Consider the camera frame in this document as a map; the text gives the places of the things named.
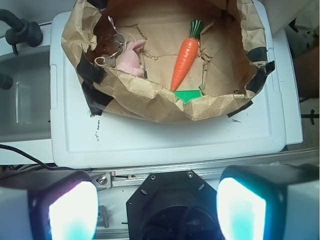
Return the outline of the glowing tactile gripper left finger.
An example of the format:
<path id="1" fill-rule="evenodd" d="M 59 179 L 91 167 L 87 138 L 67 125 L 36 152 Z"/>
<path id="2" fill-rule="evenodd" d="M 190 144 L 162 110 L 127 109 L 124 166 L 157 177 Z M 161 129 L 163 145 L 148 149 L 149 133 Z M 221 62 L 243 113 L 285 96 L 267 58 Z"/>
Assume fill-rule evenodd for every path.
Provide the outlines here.
<path id="1" fill-rule="evenodd" d="M 0 175 L 2 240 L 92 240 L 98 211 L 98 191 L 85 171 Z"/>

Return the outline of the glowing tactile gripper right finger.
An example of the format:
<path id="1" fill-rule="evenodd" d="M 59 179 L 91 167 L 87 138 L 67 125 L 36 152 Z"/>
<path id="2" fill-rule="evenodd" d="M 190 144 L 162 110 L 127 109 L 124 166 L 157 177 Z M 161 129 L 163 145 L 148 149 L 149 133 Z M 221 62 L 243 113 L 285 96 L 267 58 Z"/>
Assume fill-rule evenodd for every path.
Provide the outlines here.
<path id="1" fill-rule="evenodd" d="M 318 240 L 320 168 L 317 165 L 230 165 L 216 197 L 227 240 Z"/>

